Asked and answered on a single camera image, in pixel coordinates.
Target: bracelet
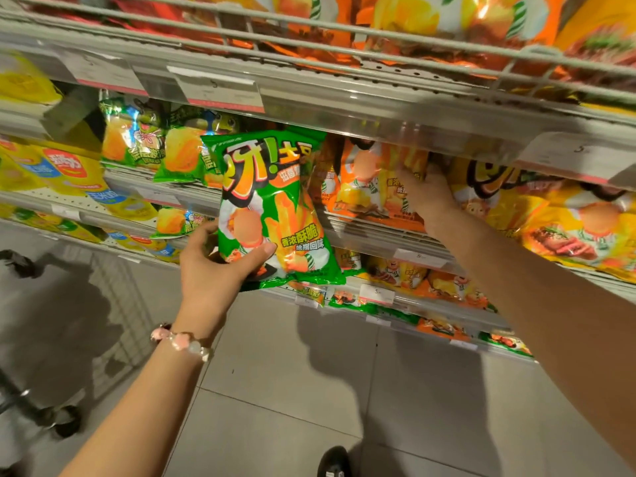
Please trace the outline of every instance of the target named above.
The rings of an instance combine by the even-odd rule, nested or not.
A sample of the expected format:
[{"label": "bracelet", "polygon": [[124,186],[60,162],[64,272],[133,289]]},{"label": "bracelet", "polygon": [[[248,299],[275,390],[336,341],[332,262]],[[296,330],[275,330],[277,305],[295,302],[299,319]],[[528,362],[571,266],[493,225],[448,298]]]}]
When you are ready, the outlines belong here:
[{"label": "bracelet", "polygon": [[204,362],[208,361],[210,354],[214,356],[214,351],[211,348],[204,348],[201,343],[189,333],[173,333],[170,331],[170,324],[161,323],[159,328],[153,330],[150,334],[150,341],[159,343],[161,340],[170,340],[172,348],[178,352],[187,350],[190,353],[199,355]]}]

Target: hand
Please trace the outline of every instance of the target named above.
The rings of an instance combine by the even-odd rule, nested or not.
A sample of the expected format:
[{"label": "hand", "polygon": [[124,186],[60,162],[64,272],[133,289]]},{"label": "hand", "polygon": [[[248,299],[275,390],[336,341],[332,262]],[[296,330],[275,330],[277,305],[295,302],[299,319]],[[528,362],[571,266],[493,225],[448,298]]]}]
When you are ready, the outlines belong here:
[{"label": "hand", "polygon": [[197,339],[211,340],[223,327],[225,314],[245,278],[257,271],[276,251],[276,245],[268,242],[233,263],[225,263],[217,252],[209,256],[209,249],[206,249],[214,247],[208,244],[208,238],[217,227],[216,221],[199,226],[190,235],[187,247],[181,253],[183,299],[172,326],[175,333],[186,331]]},{"label": "hand", "polygon": [[406,189],[409,207],[424,220],[426,232],[437,238],[435,234],[440,223],[447,217],[452,217],[456,210],[460,210],[440,166],[429,160],[424,181],[419,181],[403,166],[397,167],[396,172]]}]

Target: black shoe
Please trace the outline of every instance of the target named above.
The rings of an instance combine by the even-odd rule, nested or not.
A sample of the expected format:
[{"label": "black shoe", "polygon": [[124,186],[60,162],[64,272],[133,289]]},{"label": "black shoe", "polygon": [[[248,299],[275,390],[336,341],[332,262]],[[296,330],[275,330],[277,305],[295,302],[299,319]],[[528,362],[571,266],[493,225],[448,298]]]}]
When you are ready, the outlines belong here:
[{"label": "black shoe", "polygon": [[326,451],[318,465],[318,477],[352,477],[349,456],[344,447]]}]

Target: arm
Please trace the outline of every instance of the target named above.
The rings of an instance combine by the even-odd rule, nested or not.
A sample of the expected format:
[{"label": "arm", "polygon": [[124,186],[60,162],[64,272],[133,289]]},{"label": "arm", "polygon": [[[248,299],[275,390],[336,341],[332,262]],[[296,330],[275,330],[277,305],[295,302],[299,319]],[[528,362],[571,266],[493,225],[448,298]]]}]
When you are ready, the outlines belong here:
[{"label": "arm", "polygon": [[[268,243],[232,264],[210,261],[206,241],[216,223],[190,236],[181,254],[183,300],[172,325],[211,345],[243,280],[275,251]],[[137,380],[60,477],[160,477],[192,398],[203,362],[159,343]]]},{"label": "arm", "polygon": [[[427,231],[497,306],[568,400],[636,470],[636,306],[462,211],[429,165],[399,179]],[[612,338],[604,329],[616,328]]]}]

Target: person's left hand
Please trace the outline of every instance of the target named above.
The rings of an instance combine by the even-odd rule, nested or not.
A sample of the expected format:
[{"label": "person's left hand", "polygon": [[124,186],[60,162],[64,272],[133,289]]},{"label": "person's left hand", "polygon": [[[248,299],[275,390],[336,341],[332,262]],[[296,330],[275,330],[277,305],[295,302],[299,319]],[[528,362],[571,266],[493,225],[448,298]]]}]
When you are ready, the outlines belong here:
[{"label": "person's left hand", "polygon": [[183,299],[172,331],[192,333],[198,340],[209,340],[223,326],[245,278],[276,251],[276,245],[267,242],[233,263],[222,262],[218,253],[209,256],[209,248],[214,246],[208,239],[217,228],[216,221],[202,224],[181,252]]}]

